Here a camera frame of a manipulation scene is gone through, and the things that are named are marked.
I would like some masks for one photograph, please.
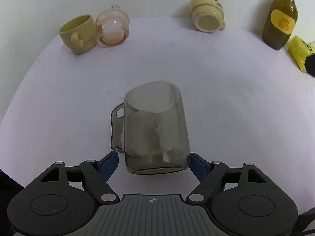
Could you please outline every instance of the white tablecloth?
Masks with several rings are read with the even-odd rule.
[[[205,34],[188,19],[131,19],[124,43],[80,56],[56,36],[3,119],[0,168],[26,186],[53,162],[101,159],[111,151],[112,109],[128,90],[154,80],[181,90],[192,152],[230,167],[252,162],[299,213],[315,206],[314,79],[256,34],[231,27]],[[185,198],[198,181],[190,170],[131,175],[120,155],[108,184],[120,196]]]

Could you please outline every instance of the yellow plastic bag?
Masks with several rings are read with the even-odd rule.
[[[296,61],[302,72],[307,73],[305,68],[305,60],[307,57],[315,54],[315,48],[309,46],[297,35],[289,43],[288,51]]]

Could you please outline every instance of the bottle label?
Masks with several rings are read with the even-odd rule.
[[[296,22],[293,18],[280,10],[274,10],[271,13],[271,23],[285,34],[292,34]]]

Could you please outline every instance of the mug handle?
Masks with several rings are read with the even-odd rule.
[[[223,21],[223,24],[222,24],[220,30],[223,30],[223,29],[225,29],[225,28],[226,28],[226,24],[225,24],[225,22]]]
[[[78,32],[74,32],[72,35],[71,35],[71,42],[73,44],[73,47],[76,49],[76,50],[80,50],[83,48],[83,41],[82,40],[79,40],[78,38]]]
[[[122,103],[114,108],[111,112],[111,149],[119,153],[124,153],[121,143],[121,133],[122,125],[124,121],[124,116],[118,118],[117,111],[125,106],[125,103]]]

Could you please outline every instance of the olive oil bottle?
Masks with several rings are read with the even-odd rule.
[[[262,39],[275,50],[289,40],[298,18],[294,0],[273,0]]]

